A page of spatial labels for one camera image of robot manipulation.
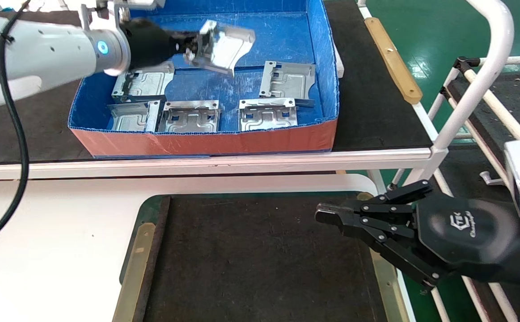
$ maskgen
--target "green floor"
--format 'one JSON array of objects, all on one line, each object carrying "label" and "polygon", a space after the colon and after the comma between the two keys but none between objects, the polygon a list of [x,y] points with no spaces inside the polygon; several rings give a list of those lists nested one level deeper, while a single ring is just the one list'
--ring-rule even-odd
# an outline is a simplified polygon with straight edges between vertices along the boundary
[{"label": "green floor", "polygon": [[[511,9],[515,21],[511,55],[520,55],[520,1],[503,1]],[[488,24],[465,0],[368,0],[368,8],[382,21],[421,86],[422,102],[427,110],[456,57],[486,56],[490,41]],[[506,67],[505,71],[520,71],[520,65]],[[441,108],[434,122],[438,130],[450,112],[450,106],[446,104]],[[383,177],[390,182],[394,173],[393,170],[383,171]],[[139,216],[150,217],[158,205],[158,198],[147,200]],[[421,295],[420,287],[412,281],[407,280],[407,287],[417,321],[440,321],[430,295]],[[453,322],[480,320],[460,277],[444,281],[439,290]]]}]

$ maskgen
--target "black table mat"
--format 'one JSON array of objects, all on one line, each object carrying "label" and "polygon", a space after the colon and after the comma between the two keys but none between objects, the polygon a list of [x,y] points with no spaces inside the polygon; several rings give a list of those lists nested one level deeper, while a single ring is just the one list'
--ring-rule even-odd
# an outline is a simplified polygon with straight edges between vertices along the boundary
[{"label": "black table mat", "polygon": [[430,147],[429,136],[391,79],[356,1],[325,5],[345,66],[333,151]]},{"label": "black table mat", "polygon": [[[346,70],[339,81],[340,114],[333,151],[429,147],[429,137],[389,76],[354,1],[325,5]],[[22,19],[79,25],[76,12],[29,12]],[[94,160],[67,127],[78,84],[74,81],[16,102],[32,162]],[[14,128],[1,106],[0,163],[18,161]]]},{"label": "black table mat", "polygon": [[[450,82],[448,89],[452,97],[459,101],[469,84],[461,75]],[[520,72],[502,73],[490,89],[520,123]],[[478,104],[469,120],[504,165],[504,143],[515,140],[514,137],[484,100]]]},{"label": "black table mat", "polygon": [[369,248],[313,218],[347,197],[173,197],[144,322],[386,321]]}]

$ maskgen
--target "metal part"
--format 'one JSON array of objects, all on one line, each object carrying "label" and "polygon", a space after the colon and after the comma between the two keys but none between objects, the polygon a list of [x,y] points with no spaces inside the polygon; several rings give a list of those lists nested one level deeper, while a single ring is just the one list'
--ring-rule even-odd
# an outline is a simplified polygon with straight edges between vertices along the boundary
[{"label": "metal part", "polygon": [[480,177],[484,180],[487,186],[503,186],[504,180],[502,178],[491,179],[490,173],[488,171],[482,171],[480,173]]},{"label": "metal part", "polygon": [[240,101],[240,131],[297,126],[293,98],[257,98]]},{"label": "metal part", "polygon": [[309,99],[309,88],[315,84],[315,65],[266,61],[260,97],[293,97]]},{"label": "metal part", "polygon": [[151,10],[154,8],[162,8],[166,0],[114,0],[119,7],[129,8],[133,10]]},{"label": "metal part", "polygon": [[218,100],[166,102],[158,132],[212,133],[218,131]]},{"label": "metal part", "polygon": [[234,77],[238,59],[250,51],[256,41],[256,34],[251,29],[208,20],[200,29],[197,41],[196,53],[186,50],[186,63]]},{"label": "metal part", "polygon": [[133,69],[117,77],[113,99],[115,102],[164,100],[166,86],[173,78],[174,65],[170,61],[155,67]]},{"label": "metal part", "polygon": [[113,131],[154,132],[160,113],[160,100],[110,104],[107,107],[113,116]]}]

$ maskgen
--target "wooden strip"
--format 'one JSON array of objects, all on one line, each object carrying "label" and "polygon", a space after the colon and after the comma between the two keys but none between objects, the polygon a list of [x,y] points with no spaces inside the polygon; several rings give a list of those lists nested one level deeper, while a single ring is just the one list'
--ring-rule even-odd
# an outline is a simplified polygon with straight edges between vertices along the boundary
[{"label": "wooden strip", "polygon": [[144,319],[169,206],[170,196],[164,196],[157,224],[145,223],[137,230],[113,322],[142,322]]},{"label": "wooden strip", "polygon": [[401,59],[397,48],[391,41],[385,28],[383,28],[381,21],[374,17],[366,18],[365,25],[375,41],[375,44],[381,53],[381,57],[383,57],[383,61],[385,61],[385,65],[387,66],[391,78],[399,88],[405,101],[410,104],[419,103],[421,98],[423,98],[423,92],[417,85],[417,82],[415,82],[409,69],[407,69],[403,59]]}]

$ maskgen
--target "blue tray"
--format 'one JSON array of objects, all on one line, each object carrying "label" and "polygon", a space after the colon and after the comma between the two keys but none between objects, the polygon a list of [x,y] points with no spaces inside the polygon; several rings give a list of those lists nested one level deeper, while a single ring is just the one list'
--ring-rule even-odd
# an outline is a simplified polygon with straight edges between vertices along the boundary
[{"label": "blue tray", "polygon": [[[258,98],[266,60],[316,64],[316,82],[309,91],[314,108],[299,108],[299,127],[336,119],[339,89],[331,29],[322,0],[167,0],[164,8],[133,11],[164,29],[199,30],[206,20],[253,29],[256,42],[236,65],[235,78],[195,69],[182,57],[172,58],[176,72],[166,87],[168,100],[219,100],[220,133],[238,133],[238,101]],[[103,73],[83,79],[69,115],[72,129],[108,130],[115,77]],[[153,133],[152,135],[206,135]]]}]

